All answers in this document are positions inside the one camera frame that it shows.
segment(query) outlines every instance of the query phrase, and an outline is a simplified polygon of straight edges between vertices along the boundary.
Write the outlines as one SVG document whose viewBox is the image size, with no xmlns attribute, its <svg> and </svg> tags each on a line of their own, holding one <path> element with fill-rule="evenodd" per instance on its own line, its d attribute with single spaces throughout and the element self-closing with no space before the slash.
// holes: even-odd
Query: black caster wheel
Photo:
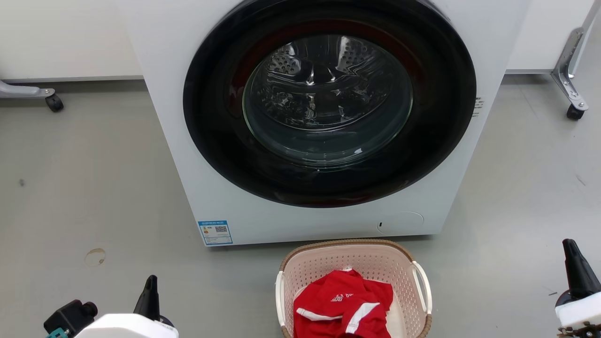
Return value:
<svg viewBox="0 0 601 338">
<path fill-rule="evenodd" d="M 574 107 L 574 105 L 570 105 L 566 113 L 567 118 L 574 121 L 580 120 L 583 115 L 584 110 L 577 109 L 576 107 Z"/>
<path fill-rule="evenodd" d="M 63 102 L 56 94 L 48 96 L 46 98 L 46 104 L 48 105 L 48 108 L 50 108 L 50 110 L 53 112 L 60 112 L 61 110 L 63 110 L 63 108 L 65 108 Z"/>
</svg>

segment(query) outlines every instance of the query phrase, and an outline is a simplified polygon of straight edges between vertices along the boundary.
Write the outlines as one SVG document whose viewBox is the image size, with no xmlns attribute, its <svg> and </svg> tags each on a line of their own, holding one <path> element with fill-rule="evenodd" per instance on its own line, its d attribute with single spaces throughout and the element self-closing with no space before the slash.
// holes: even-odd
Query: basket rim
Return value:
<svg viewBox="0 0 601 338">
<path fill-rule="evenodd" d="M 367 244 L 367 245 L 386 245 L 386 246 L 395 248 L 398 251 L 401 251 L 409 259 L 410 262 L 415 261 L 413 256 L 405 248 L 403 248 L 401 245 L 398 245 L 397 243 L 395 243 L 393 241 L 388 241 L 386 239 L 341 239 L 339 241 L 319 242 L 319 243 L 313 243 L 313 244 L 308 244 L 308 245 L 303 245 L 301 247 L 298 247 L 298 248 L 292 250 L 290 253 L 288 253 L 288 255 L 282 261 L 282 265 L 280 265 L 279 270 L 284 271 L 284 269 L 286 268 L 286 265 L 288 264 L 290 259 L 292 257 L 294 257 L 295 255 L 297 255 L 298 253 L 301 253 L 303 251 L 308 251 L 308 250 L 318 249 L 318 248 L 325 248 L 325 247 L 337 247 L 337 246 L 343 246 L 343 245 L 365 245 L 365 244 Z M 426 314 L 426 322 L 424 323 L 424 328 L 422 329 L 421 333 L 416 338 L 425 338 L 428 335 L 428 332 L 430 331 L 431 327 L 432 327 L 432 315 Z M 282 334 L 284 335 L 285 338 L 293 338 L 293 336 L 288 332 L 288 328 L 286 328 L 286 326 L 282 326 Z"/>
</svg>

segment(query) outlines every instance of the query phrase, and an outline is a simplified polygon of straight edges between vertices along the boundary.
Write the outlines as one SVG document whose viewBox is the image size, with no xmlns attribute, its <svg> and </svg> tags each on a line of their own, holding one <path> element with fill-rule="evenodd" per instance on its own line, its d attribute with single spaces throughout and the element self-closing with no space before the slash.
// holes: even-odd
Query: washing machine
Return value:
<svg viewBox="0 0 601 338">
<path fill-rule="evenodd" d="M 439 233 L 529 1 L 119 6 L 220 246 Z"/>
</svg>

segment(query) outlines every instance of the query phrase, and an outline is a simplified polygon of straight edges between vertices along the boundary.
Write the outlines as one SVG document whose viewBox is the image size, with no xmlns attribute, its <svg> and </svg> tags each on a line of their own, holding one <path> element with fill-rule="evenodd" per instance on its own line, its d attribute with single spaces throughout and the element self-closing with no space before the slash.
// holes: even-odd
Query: plastic basket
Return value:
<svg viewBox="0 0 601 338">
<path fill-rule="evenodd" d="M 413 257 L 395 242 L 349 239 L 306 245 L 284 259 L 275 284 L 278 320 L 285 338 L 292 338 L 294 299 L 307 285 L 333 270 L 353 268 L 366 279 L 392 285 L 399 311 L 388 322 L 400 330 L 392 338 L 424 338 L 432 325 L 432 293 L 428 278 Z"/>
</svg>

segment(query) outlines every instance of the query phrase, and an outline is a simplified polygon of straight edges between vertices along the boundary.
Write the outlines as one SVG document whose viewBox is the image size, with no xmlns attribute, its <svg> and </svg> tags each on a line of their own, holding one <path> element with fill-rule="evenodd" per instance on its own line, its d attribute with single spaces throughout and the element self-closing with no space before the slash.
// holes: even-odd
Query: washing machine door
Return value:
<svg viewBox="0 0 601 338">
<path fill-rule="evenodd" d="M 461 38 L 425 2 L 254 0 L 200 46 L 183 107 L 198 150 L 230 182 L 338 207 L 439 165 L 469 124 L 475 82 Z"/>
</svg>

